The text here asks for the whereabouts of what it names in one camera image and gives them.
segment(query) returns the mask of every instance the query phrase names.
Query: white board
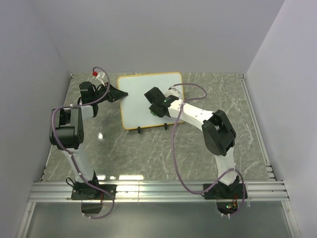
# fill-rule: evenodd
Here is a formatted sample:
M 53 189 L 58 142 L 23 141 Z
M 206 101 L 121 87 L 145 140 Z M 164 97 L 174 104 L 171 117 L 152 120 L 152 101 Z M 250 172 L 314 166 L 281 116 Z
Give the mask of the white board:
M 127 92 L 129 96 L 120 100 L 120 111 L 122 126 L 126 130 L 138 127 L 153 127 L 174 124 L 175 119 L 169 117 L 159 118 L 150 113 L 150 103 L 144 96 L 153 87 L 159 88 L 162 93 L 174 84 L 182 83 L 182 75 L 179 72 L 153 73 L 120 76 L 118 78 L 118 89 Z M 180 98 L 184 98 L 183 87 L 176 86 L 181 92 Z

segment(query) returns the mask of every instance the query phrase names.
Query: yellow border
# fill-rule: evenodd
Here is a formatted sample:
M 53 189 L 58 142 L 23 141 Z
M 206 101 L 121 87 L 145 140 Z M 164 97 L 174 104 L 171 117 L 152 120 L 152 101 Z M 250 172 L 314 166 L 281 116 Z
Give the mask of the yellow border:
M 123 77 L 132 77 L 132 76 L 149 76 L 149 75 L 158 75 L 158 74 L 172 74 L 172 73 L 178 73 L 180 75 L 180 81 L 181 83 L 183 83 L 183 77 L 182 77 L 182 74 L 180 72 L 168 72 L 168 73 L 147 73 L 147 74 L 132 74 L 132 75 L 122 75 L 122 76 L 119 76 L 118 79 L 117 79 L 117 85 L 118 85 L 118 89 L 120 90 L 120 83 L 119 83 L 119 79 L 120 78 L 123 78 Z M 185 94 L 184 94 L 184 87 L 182 85 L 182 91 L 183 91 L 183 100 L 185 100 Z M 134 129 L 137 129 L 137 127 L 134 127 L 134 128 L 129 128 L 127 129 L 126 127 L 124 127 L 124 124 L 123 124 L 123 114 L 122 114 L 122 106 L 121 106 L 121 100 L 120 100 L 120 114 L 121 114 L 121 123 L 122 123 L 122 127 L 125 129 L 125 130 L 134 130 Z M 156 126 L 162 126 L 164 124 L 158 124 L 158 125 L 149 125 L 149 126 L 142 126 L 140 128 L 149 128 L 149 127 L 156 127 Z

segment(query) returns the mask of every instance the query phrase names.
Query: gray wall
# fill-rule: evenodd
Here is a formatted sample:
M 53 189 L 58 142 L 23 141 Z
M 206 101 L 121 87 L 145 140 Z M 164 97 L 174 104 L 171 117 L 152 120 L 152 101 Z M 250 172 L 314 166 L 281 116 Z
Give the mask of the gray wall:
M 69 74 L 28 1 L 0 1 L 0 30 L 0 233 L 12 238 L 43 171 L 51 109 L 62 104 Z
M 247 73 L 274 172 L 303 237 L 317 221 L 317 2 L 286 0 Z
M 284 2 L 30 1 L 72 73 L 245 73 Z

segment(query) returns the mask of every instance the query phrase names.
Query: white wall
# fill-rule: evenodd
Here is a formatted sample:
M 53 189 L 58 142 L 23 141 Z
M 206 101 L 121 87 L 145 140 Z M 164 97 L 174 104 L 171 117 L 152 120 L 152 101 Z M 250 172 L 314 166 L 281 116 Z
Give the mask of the white wall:
M 30 0 L 72 73 L 245 73 L 284 0 Z
M 51 109 L 69 84 L 48 33 L 25 0 L 0 1 L 0 236 L 15 237 L 48 156 Z
M 264 142 L 303 237 L 317 221 L 317 2 L 286 0 L 247 72 Z

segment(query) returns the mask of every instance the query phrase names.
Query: gray marble surface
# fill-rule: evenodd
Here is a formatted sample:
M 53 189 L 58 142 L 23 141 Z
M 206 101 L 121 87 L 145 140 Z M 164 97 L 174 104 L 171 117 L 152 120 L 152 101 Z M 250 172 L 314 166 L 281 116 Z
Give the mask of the gray marble surface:
M 110 74 L 111 84 L 117 87 L 117 78 L 128 73 Z M 71 80 L 65 105 L 77 101 L 78 85 L 88 74 L 76 74 Z M 234 147 L 236 168 L 246 180 L 268 179 L 265 161 L 251 118 L 247 99 L 238 74 L 182 73 L 183 82 L 203 86 L 208 97 L 191 102 L 210 111 L 226 112 L 237 133 Z M 200 89 L 185 86 L 185 99 L 201 96 Z M 119 102 L 99 104 L 94 119 L 84 121 L 84 147 L 94 170 L 106 179 L 120 175 L 141 175 L 146 180 L 177 179 L 171 155 L 171 130 L 163 127 L 126 131 L 121 124 Z M 175 152 L 180 173 L 187 180 L 213 180 L 217 177 L 214 156 L 207 150 L 201 131 L 187 123 L 177 126 Z M 65 180 L 74 174 L 65 156 L 52 148 L 43 180 Z

